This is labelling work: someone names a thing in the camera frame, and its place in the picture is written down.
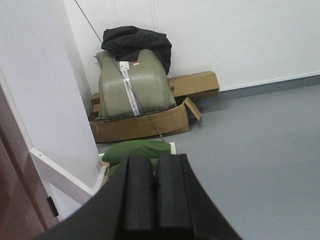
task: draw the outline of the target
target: wire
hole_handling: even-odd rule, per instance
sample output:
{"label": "wire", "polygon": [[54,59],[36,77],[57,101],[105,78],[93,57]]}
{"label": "wire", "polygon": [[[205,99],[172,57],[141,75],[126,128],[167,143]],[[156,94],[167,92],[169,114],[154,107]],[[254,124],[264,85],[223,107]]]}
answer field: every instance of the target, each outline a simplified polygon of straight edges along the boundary
{"label": "wire", "polygon": [[[77,0],[74,0],[75,3],[77,4],[77,6],[79,7],[80,11],[82,12],[83,16],[85,17],[86,21],[89,23],[90,27],[92,28],[92,30],[94,31],[95,35],[97,36],[97,38],[99,39],[100,43],[102,44],[102,46],[104,47],[104,49],[106,48],[106,45],[103,43],[103,41],[101,40],[101,38],[99,37],[99,35],[97,34],[96,30],[94,29],[94,27],[92,26],[92,24],[90,23],[89,19],[87,18],[86,14],[84,13],[84,11],[82,10],[82,8],[80,7],[79,3],[77,2]],[[114,61],[114,59],[111,57],[111,60],[113,62],[113,64],[115,65],[116,69],[119,71],[119,73],[121,74],[123,79],[126,79],[123,75],[123,73],[121,72],[121,70],[119,69],[118,65],[116,64],[116,62]],[[147,113],[147,111],[145,110],[144,106],[141,104],[139,98],[137,97],[137,95],[135,94],[134,90],[130,87],[130,85],[127,83],[127,81],[125,81],[126,85],[128,86],[128,88],[132,91],[133,96],[135,97],[135,99],[138,101],[138,103],[141,106],[142,111],[144,112],[144,114],[147,116],[147,118],[150,121],[150,126],[159,134],[161,140],[164,142],[165,139],[162,136],[161,132],[159,131],[159,129],[157,128],[157,126],[155,125],[155,123],[152,121],[151,117],[149,116],[149,114]]]}

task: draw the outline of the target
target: gray floor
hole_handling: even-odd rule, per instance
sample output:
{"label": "gray floor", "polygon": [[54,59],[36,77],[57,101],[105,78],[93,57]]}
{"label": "gray floor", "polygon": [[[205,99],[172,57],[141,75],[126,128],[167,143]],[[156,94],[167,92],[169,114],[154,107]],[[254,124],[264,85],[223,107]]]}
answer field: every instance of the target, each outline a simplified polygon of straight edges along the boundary
{"label": "gray floor", "polygon": [[319,240],[320,85],[226,96],[165,140],[244,240]]}

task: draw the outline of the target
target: wrapped package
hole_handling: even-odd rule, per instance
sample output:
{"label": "wrapped package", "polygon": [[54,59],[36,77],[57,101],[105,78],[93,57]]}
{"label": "wrapped package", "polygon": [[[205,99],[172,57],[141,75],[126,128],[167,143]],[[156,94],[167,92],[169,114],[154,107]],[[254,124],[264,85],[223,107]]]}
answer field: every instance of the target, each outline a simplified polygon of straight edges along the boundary
{"label": "wrapped package", "polygon": [[[151,50],[141,50],[137,62],[125,62],[129,68],[127,75],[117,69],[122,69],[120,63],[123,63],[113,62],[107,51],[98,52],[96,58],[101,68],[100,111],[96,121],[134,117],[137,112],[132,100],[139,115],[158,113],[176,106],[165,69]],[[133,95],[130,98],[128,91],[131,90]]]}

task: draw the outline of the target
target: green bag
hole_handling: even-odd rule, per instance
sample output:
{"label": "green bag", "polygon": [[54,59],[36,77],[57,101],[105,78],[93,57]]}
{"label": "green bag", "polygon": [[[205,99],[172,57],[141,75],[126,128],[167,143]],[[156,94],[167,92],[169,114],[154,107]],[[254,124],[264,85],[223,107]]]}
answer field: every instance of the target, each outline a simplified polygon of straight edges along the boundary
{"label": "green bag", "polygon": [[[113,63],[107,51],[98,52],[100,112],[95,121],[134,117],[118,61]],[[176,107],[170,91],[165,69],[157,56],[149,49],[140,51],[136,63],[129,62],[131,88],[140,115],[153,114]]]}
{"label": "green bag", "polygon": [[143,155],[150,158],[153,169],[158,164],[162,154],[170,154],[170,143],[157,140],[131,140],[112,145],[103,155],[102,161],[110,163],[108,176],[117,169],[120,160],[124,156]]}

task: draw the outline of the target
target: white label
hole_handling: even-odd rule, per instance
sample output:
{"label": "white label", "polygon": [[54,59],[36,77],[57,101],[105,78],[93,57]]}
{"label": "white label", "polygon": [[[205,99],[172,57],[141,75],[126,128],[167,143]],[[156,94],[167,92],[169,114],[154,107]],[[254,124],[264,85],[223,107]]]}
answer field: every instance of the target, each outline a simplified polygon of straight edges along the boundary
{"label": "white label", "polygon": [[128,100],[129,103],[131,105],[132,108],[132,112],[134,114],[134,116],[139,116],[140,112],[136,103],[136,99],[135,99],[135,95],[132,92],[132,88],[131,88],[131,83],[130,83],[130,79],[129,79],[129,75],[128,75],[128,70],[123,70],[122,71],[122,75],[124,77],[123,81],[124,81],[124,86],[125,86],[125,90],[126,90],[126,94],[128,96]]}
{"label": "white label", "polygon": [[120,71],[129,70],[129,62],[128,61],[120,61]]}

